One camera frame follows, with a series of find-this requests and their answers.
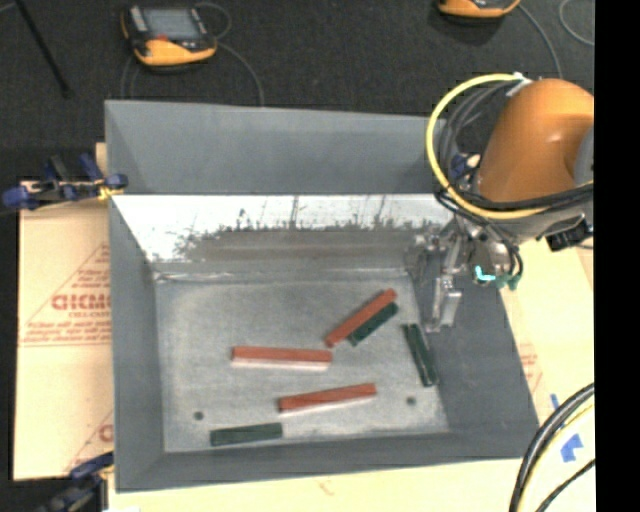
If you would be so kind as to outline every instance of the yellow cable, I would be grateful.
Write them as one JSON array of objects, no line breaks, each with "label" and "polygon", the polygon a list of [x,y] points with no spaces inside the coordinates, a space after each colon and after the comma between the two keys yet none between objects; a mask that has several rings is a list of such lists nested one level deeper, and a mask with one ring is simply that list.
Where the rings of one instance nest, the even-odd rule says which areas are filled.
[{"label": "yellow cable", "polygon": [[547,208],[546,207],[530,208],[530,209],[515,210],[510,212],[501,212],[501,211],[494,211],[494,210],[487,210],[485,208],[480,208],[469,203],[468,201],[465,201],[455,191],[455,189],[453,188],[449,180],[444,175],[444,172],[442,172],[440,165],[438,165],[438,159],[436,158],[436,153],[433,147],[433,133],[435,130],[436,122],[438,121],[440,114],[449,105],[449,103],[451,103],[451,101],[453,101],[453,99],[456,96],[462,94],[466,90],[471,89],[472,87],[476,87],[478,85],[488,83],[488,82],[519,81],[522,79],[523,78],[520,75],[516,75],[516,74],[509,75],[506,73],[495,73],[495,74],[483,75],[476,78],[472,78],[471,80],[467,80],[466,82],[463,82],[459,86],[449,91],[449,93],[447,93],[444,96],[444,98],[440,100],[440,103],[436,105],[436,108],[431,114],[431,117],[429,118],[429,122],[427,123],[427,132],[425,136],[425,142],[426,142],[426,149],[427,149],[427,158],[429,159],[429,163],[431,164],[431,169],[433,170],[433,173],[436,175],[436,178],[438,178],[438,181],[440,182],[440,184],[447,190],[447,192],[449,192],[449,194],[451,195],[451,198],[458,204],[458,206],[480,217],[485,217],[488,219],[497,219],[497,220],[520,219],[523,217],[529,217],[531,215],[535,215],[536,213],[543,212]]},{"label": "yellow cable", "polygon": [[540,452],[540,456],[538,460],[531,468],[529,483],[522,490],[522,495],[520,497],[520,504],[518,506],[518,512],[521,510],[525,510],[525,503],[527,501],[527,495],[530,494],[529,489],[531,488],[531,482],[534,481],[534,477],[536,476],[537,468],[540,466],[540,461],[544,458],[544,455],[547,453],[553,453],[557,451],[558,446],[564,446],[564,444],[568,441],[568,438],[576,433],[579,429],[579,426],[584,423],[587,419],[591,417],[591,414],[587,416],[588,413],[593,413],[595,411],[595,403],[592,403],[582,409],[579,413],[577,413],[571,420],[569,420],[565,425],[551,438],[551,441],[546,446],[542,452]]}]

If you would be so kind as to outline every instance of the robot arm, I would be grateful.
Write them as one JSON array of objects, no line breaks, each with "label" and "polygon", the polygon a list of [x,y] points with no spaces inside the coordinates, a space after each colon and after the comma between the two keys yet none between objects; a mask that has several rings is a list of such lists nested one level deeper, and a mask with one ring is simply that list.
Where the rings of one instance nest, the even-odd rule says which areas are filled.
[{"label": "robot arm", "polygon": [[[475,119],[479,105],[505,91],[484,150],[461,152],[456,139],[462,127]],[[463,93],[436,145],[436,121]],[[436,106],[427,125],[427,157],[436,197],[454,213],[440,247],[456,261],[444,259],[450,264],[436,290],[434,328],[444,325],[441,311],[456,297],[454,273],[466,270],[478,285],[515,289],[524,266],[520,244],[545,238],[560,250],[593,235],[593,141],[594,98],[564,80],[476,77]],[[447,316],[452,318],[451,308]]]}]

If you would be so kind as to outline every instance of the small black device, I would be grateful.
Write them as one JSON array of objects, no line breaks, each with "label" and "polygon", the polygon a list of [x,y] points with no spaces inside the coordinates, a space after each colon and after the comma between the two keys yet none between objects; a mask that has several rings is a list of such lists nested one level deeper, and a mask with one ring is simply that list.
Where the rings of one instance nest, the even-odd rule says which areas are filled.
[{"label": "small black device", "polygon": [[217,49],[194,5],[132,5],[121,14],[124,37],[136,58],[156,71],[178,71],[201,64]]}]

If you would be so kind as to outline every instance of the red block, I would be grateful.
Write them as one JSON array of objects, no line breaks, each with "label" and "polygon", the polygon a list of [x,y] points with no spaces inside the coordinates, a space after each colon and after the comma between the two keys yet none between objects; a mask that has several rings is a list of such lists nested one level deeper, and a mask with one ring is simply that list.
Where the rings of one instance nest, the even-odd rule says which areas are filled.
[{"label": "red block", "polygon": [[231,349],[235,363],[325,367],[333,360],[329,350],[239,346]]},{"label": "red block", "polygon": [[334,347],[337,343],[344,340],[349,334],[355,331],[367,320],[378,314],[383,308],[391,304],[398,294],[393,288],[389,288],[377,295],[371,302],[364,306],[355,315],[343,322],[339,327],[331,331],[324,339],[328,347]]},{"label": "red block", "polygon": [[324,391],[315,391],[313,393],[286,396],[278,400],[278,409],[280,412],[293,412],[300,409],[371,398],[376,394],[377,390],[375,384],[358,384],[344,388],[327,389]]}]

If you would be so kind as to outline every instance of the gray bin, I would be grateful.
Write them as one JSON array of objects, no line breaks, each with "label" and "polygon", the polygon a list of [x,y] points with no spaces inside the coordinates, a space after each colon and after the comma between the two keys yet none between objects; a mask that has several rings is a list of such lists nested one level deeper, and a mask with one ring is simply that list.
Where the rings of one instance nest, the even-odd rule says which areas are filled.
[{"label": "gray bin", "polygon": [[[430,333],[424,387],[403,326],[422,324],[439,259],[416,237],[432,194],[428,119],[107,101],[116,484],[120,491],[519,458],[538,426],[500,295],[464,276]],[[326,348],[379,291],[398,313],[324,371],[236,368],[234,345]],[[366,403],[282,415],[280,396],[375,382]],[[210,431],[283,436],[212,446]]]}]

